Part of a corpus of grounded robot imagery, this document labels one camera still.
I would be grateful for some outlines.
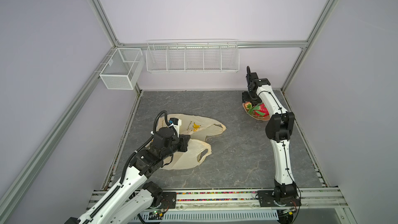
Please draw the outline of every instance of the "wall-mounted shelf basket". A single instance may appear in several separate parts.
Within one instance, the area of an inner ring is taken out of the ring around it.
[[[99,76],[108,89],[134,89],[145,60],[140,48],[118,47]]]
[[[237,40],[148,41],[147,70],[167,72],[238,72]]]

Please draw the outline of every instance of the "gray marble floor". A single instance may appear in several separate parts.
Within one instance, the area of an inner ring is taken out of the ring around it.
[[[285,105],[280,91],[275,91]],[[144,143],[156,115],[183,113],[213,118],[226,126],[220,135],[208,137],[212,154],[193,168],[159,169],[151,181],[163,189],[181,188],[262,188],[274,187],[275,163],[265,121],[246,114],[241,91],[159,91],[143,92],[140,105],[122,151],[116,178],[132,152]],[[291,136],[291,165],[299,187],[321,187],[311,159],[296,128]]]

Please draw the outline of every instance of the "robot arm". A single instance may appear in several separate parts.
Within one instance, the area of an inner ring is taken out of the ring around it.
[[[296,183],[291,171],[289,144],[295,116],[288,112],[272,91],[268,79],[259,79],[257,73],[247,66],[248,91],[242,94],[242,101],[254,104],[264,103],[271,119],[266,125],[266,135],[271,140],[275,158],[275,188],[273,199],[277,204],[286,204],[298,198]]]
[[[176,118],[172,118],[170,123],[167,122],[169,127],[162,127],[156,131],[158,119],[162,114],[167,120],[166,111],[158,114],[153,135],[129,157],[117,183],[86,213],[78,219],[70,218],[65,224],[126,224],[143,210],[160,206],[163,191],[155,183],[145,183],[137,195],[134,195],[134,191],[153,172],[164,166],[164,159],[173,156],[177,151],[186,152],[190,139],[190,135],[178,134],[181,120]]]

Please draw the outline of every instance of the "wire basket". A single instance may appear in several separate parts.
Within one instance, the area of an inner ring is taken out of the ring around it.
[[[108,89],[134,89],[145,60],[140,48],[118,47],[99,76]]]
[[[238,72],[239,51],[236,40],[184,40],[170,43],[148,41],[147,70],[166,72]]]

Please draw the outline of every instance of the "plastic bag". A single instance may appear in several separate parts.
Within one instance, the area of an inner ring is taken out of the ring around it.
[[[206,137],[221,134],[226,130],[225,125],[212,118],[185,114],[168,114],[167,117],[182,120],[180,134],[191,135],[191,139],[188,141],[188,150],[174,153],[171,164],[163,169],[191,169],[200,165],[211,154],[211,145],[205,142]],[[166,127],[164,117],[159,119],[157,130],[161,127]],[[170,160],[171,157],[168,157],[164,163]]]

